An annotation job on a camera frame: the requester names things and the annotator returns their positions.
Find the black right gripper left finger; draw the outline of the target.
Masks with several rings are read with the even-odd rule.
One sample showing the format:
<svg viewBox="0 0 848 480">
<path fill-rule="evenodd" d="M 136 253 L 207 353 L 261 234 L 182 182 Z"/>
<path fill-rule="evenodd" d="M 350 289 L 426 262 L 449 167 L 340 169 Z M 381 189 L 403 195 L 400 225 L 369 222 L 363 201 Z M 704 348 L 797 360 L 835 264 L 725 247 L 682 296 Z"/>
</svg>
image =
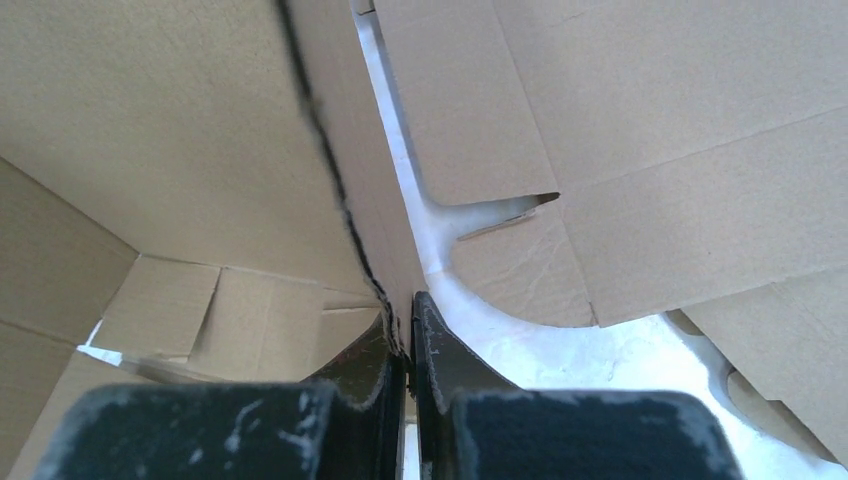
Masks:
<svg viewBox="0 0 848 480">
<path fill-rule="evenodd" d="M 37 479 L 398 479 L 405 367 L 377 317 L 299 382 L 117 383 L 62 416 Z"/>
</svg>

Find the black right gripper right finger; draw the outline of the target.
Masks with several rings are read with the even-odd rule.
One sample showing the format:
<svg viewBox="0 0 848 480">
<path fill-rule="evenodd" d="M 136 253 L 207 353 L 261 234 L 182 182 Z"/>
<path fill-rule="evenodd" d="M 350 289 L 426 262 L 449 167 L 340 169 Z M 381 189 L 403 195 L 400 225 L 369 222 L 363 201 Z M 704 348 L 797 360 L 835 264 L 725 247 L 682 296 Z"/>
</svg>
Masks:
<svg viewBox="0 0 848 480">
<path fill-rule="evenodd" d="M 738 479 L 717 418 L 670 391 L 526 390 L 419 291 L 410 388 L 424 479 Z"/>
</svg>

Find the large cardboard box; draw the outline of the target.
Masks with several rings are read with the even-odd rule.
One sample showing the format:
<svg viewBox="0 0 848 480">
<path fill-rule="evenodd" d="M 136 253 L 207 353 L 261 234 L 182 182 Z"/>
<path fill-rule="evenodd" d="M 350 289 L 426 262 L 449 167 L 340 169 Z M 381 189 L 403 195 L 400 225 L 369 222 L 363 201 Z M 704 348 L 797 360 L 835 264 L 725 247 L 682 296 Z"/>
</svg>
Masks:
<svg viewBox="0 0 848 480">
<path fill-rule="evenodd" d="M 360 28 L 369 1 L 1 5 L 1 475 L 136 375 L 294 381 L 423 277 Z"/>
</svg>

